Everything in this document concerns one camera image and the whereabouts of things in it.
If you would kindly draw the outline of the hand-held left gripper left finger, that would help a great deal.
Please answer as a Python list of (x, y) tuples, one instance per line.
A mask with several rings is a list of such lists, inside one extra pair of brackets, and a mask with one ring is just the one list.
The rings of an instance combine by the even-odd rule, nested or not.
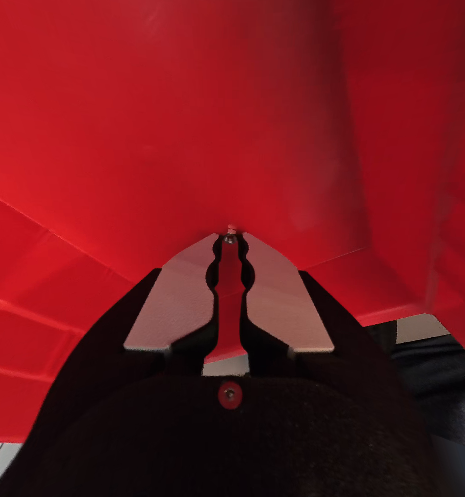
[(212, 233), (168, 260), (124, 342), (124, 349), (163, 352), (207, 325), (214, 313), (221, 256), (221, 237)]

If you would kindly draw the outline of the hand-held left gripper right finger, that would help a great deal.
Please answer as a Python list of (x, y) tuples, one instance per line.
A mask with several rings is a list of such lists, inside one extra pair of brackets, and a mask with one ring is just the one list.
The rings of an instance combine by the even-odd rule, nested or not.
[(240, 340), (248, 355), (331, 353), (335, 345), (297, 267), (249, 233), (239, 236), (242, 263)]

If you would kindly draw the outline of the red plastic bin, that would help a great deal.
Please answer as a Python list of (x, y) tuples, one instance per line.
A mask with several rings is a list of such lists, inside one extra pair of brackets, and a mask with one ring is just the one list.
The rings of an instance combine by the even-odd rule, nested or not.
[(465, 1), (0, 1), (0, 442), (229, 225), (465, 347)]

